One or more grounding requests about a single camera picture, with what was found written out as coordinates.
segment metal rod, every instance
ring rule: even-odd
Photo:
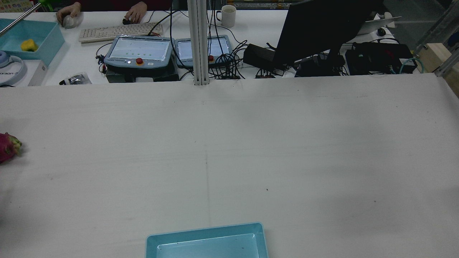
[[[205,0],[188,0],[195,85],[209,84],[207,55],[207,7]]]
[[[419,54],[427,43],[444,44],[459,29],[458,17],[459,1],[452,1],[438,21],[416,42],[414,54]]]
[[[6,26],[3,30],[1,30],[0,37],[3,36],[3,34],[9,31],[12,27],[14,27],[18,22],[22,21],[25,17],[29,16],[32,12],[34,12],[40,7],[41,7],[41,3],[39,2],[38,4],[34,5],[32,8],[27,10],[25,13],[19,16],[16,20],[14,20],[10,25]]]
[[[435,75],[443,77],[449,70],[459,62],[459,47],[456,48],[451,56],[435,71]]]

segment light blue storage box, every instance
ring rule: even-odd
[[[0,19],[0,28],[5,28],[13,21],[13,19]],[[28,39],[35,41],[38,46],[37,51],[21,50],[21,43]],[[48,66],[64,41],[56,22],[23,20],[0,37],[0,50],[24,60],[42,60]]]
[[[148,236],[145,258],[268,258],[261,223]]]

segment white table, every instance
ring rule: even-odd
[[[81,29],[85,28],[97,28],[105,26],[117,26],[122,25],[121,20],[125,12],[86,12],[84,14],[83,22],[76,28],[65,29],[61,27],[62,34],[65,39],[64,45],[56,54],[55,58],[49,65],[49,71],[44,79],[43,85],[57,85],[61,80],[71,75],[80,72],[86,72],[94,84],[107,83],[107,79],[104,74],[99,72],[99,65],[95,59],[96,51],[99,47],[103,46],[107,42],[81,44],[78,42],[78,37]],[[248,43],[252,43],[258,46],[266,46],[266,42],[276,46],[279,40],[280,32],[284,24],[285,16],[287,11],[285,10],[268,10],[268,11],[237,11],[236,24],[231,28],[239,42],[248,40]],[[16,18],[19,13],[2,13],[2,18]],[[151,12],[147,12],[142,22],[147,22]],[[166,12],[156,11],[151,18],[151,21],[159,21],[167,15]],[[40,12],[33,13],[28,20],[38,20],[47,22],[56,22],[56,16],[51,12]],[[162,22],[164,34],[163,36],[169,37],[169,20]],[[189,38],[190,30],[188,25],[188,18],[177,12],[173,15],[172,24],[172,37],[175,39]],[[214,28],[212,28],[212,35],[215,35]],[[227,34],[233,47],[236,47],[238,43],[227,29],[218,28],[219,34]],[[353,41],[365,42],[379,38],[375,32],[367,35],[361,35],[356,37]],[[110,46],[105,46],[101,49],[99,54],[106,54]],[[342,47],[342,51],[350,48],[349,45]],[[242,64],[240,71],[246,75],[247,78],[254,78],[258,71],[258,68],[251,68],[246,64]],[[186,70],[181,69],[179,74],[182,75]],[[294,72],[286,73],[285,77],[293,77]],[[185,79],[192,80],[191,75],[185,77]]]
[[[24,143],[0,257],[253,221],[271,258],[459,253],[459,100],[431,73],[2,88],[0,110]]]

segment white mug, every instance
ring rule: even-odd
[[[222,14],[222,18],[218,18],[218,13]],[[221,11],[217,11],[217,20],[222,22],[222,26],[224,27],[232,27],[234,26],[234,23],[236,22],[236,7],[226,5],[222,7]]]

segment laptop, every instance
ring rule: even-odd
[[[400,19],[401,16],[397,17],[391,17],[391,18],[386,18],[386,19],[379,19],[379,20],[371,20],[371,21],[366,21],[360,30],[358,31],[357,35],[363,35],[363,34],[368,34],[371,32],[374,32],[375,30],[384,27],[388,25],[391,22],[394,22],[398,19]]]

